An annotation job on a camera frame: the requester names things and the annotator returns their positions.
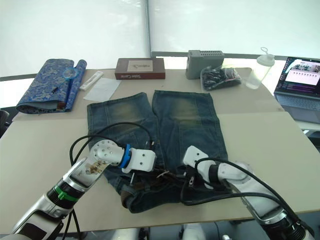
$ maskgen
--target rolled fabric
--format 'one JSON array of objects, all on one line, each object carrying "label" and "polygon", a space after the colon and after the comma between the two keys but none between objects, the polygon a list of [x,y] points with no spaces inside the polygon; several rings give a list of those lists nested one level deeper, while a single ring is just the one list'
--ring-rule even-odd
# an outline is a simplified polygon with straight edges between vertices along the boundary
[{"label": "rolled fabric", "polygon": [[74,61],[47,60],[22,96],[16,109],[26,114],[70,112],[86,66],[87,62],[80,60],[74,68],[75,77],[66,78],[64,72],[74,67]]}]

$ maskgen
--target table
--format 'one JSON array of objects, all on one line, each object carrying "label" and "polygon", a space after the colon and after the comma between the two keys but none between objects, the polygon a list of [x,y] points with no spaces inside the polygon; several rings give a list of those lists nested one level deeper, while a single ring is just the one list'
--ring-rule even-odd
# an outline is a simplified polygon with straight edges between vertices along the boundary
[{"label": "table", "polygon": [[[87,71],[84,80],[94,72]],[[105,77],[112,77],[112,70],[104,72]],[[122,81],[112,98],[144,91],[151,99],[154,88],[187,91],[187,84],[178,84],[183,80],[189,91],[201,91],[199,81],[186,80],[183,71],[166,72],[166,80]],[[9,233],[70,168],[69,147],[87,133],[85,106],[90,102],[82,99],[84,94],[80,92],[72,112],[18,116],[0,139],[0,233]],[[264,88],[254,91],[242,85],[217,90],[212,97],[229,159],[249,163],[294,211],[319,210],[320,155],[273,97]],[[239,102],[247,105],[241,107]],[[79,200],[75,210],[82,231],[251,217],[239,199],[197,206],[164,204],[132,214],[122,207],[119,195],[104,177]],[[75,230],[72,223],[70,231]]]}]

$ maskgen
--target clear water bottle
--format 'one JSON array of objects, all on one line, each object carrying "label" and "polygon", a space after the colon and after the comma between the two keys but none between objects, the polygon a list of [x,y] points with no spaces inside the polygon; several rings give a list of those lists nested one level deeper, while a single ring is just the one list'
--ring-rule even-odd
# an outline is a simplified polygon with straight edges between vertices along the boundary
[{"label": "clear water bottle", "polygon": [[256,59],[256,64],[245,83],[245,85],[250,89],[259,88],[262,80],[275,64],[275,56],[268,54],[268,49],[266,47],[261,47],[261,50],[265,52],[265,54]]}]

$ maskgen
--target jeans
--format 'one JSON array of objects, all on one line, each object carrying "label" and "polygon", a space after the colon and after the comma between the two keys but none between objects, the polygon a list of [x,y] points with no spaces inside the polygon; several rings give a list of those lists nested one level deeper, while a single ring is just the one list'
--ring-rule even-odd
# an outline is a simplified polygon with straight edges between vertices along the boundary
[{"label": "jeans", "polygon": [[[209,157],[228,159],[220,122],[210,94],[160,91],[153,95],[152,108],[144,92],[116,100],[87,106],[88,134],[118,122],[133,122],[147,128],[154,141],[156,168],[182,175],[186,167],[182,160],[191,145]],[[121,144],[147,149],[149,137],[135,125],[118,125],[101,133]],[[100,139],[90,142],[91,148]],[[122,205],[139,213],[164,203],[178,203],[182,184],[170,177],[141,173],[130,185],[131,173],[109,166],[104,175],[118,194]],[[203,199],[217,193],[190,192],[191,199]]]}]

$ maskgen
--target laptop screen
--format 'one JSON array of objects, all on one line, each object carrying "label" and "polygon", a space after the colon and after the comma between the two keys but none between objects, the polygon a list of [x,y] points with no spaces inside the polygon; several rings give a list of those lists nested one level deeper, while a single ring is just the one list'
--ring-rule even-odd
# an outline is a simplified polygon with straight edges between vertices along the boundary
[{"label": "laptop screen", "polygon": [[320,61],[288,57],[275,92],[320,97]]}]

